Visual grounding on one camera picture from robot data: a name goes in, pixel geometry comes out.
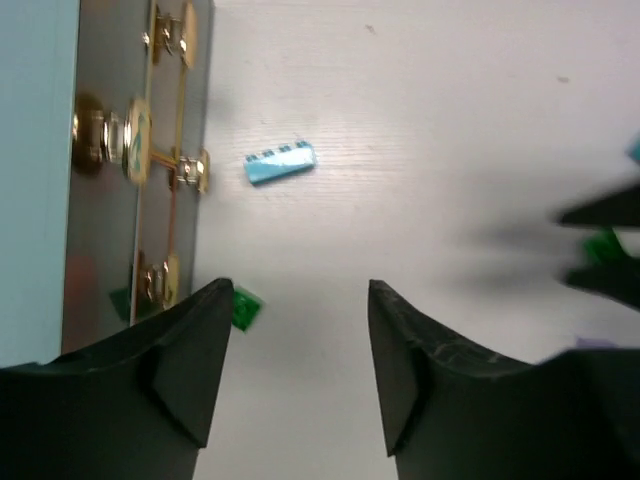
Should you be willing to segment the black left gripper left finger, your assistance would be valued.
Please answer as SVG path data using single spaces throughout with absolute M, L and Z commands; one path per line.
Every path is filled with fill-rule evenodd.
M 1 372 L 5 479 L 190 479 L 209 440 L 233 284 L 47 364 Z

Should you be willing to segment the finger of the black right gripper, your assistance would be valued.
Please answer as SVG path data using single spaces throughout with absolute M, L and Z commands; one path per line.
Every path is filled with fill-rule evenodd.
M 638 262 L 614 262 L 571 269 L 563 275 L 562 282 L 568 287 L 639 310 Z
M 559 225 L 572 227 L 639 228 L 639 183 L 625 185 L 594 198 L 574 202 L 554 215 Z

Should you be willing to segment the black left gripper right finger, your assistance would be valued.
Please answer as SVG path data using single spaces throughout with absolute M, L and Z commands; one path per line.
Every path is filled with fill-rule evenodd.
M 635 479 L 639 353 L 572 349 L 528 364 L 368 289 L 387 453 L 402 479 Z

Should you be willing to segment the clear acrylic drawer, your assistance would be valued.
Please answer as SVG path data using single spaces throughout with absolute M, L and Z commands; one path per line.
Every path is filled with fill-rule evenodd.
M 63 352 L 190 294 L 213 24 L 210 1 L 80 5 Z

